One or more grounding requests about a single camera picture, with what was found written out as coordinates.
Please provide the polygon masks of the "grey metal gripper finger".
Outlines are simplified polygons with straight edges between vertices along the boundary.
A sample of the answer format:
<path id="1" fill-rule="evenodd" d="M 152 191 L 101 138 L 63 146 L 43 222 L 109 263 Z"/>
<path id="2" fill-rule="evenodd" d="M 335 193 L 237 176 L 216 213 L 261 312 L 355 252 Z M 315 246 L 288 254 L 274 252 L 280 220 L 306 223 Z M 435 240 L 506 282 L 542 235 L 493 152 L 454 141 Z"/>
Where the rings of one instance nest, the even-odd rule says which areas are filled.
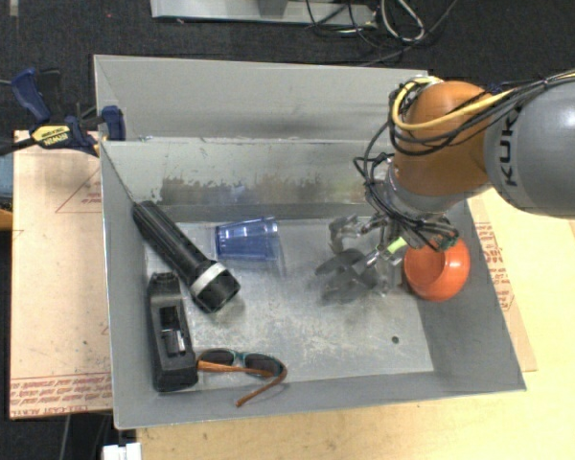
<path id="1" fill-rule="evenodd" d="M 324 304 L 347 304 L 353 302 L 367 291 L 373 289 L 379 281 L 374 268 L 368 268 L 358 274 L 352 267 L 331 269 L 326 274 L 322 290 Z"/>
<path id="2" fill-rule="evenodd" d="M 332 256 L 314 270 L 316 276 L 337 276 L 346 273 L 359 276 L 371 268 L 367 256 L 355 248 L 348 248 Z"/>

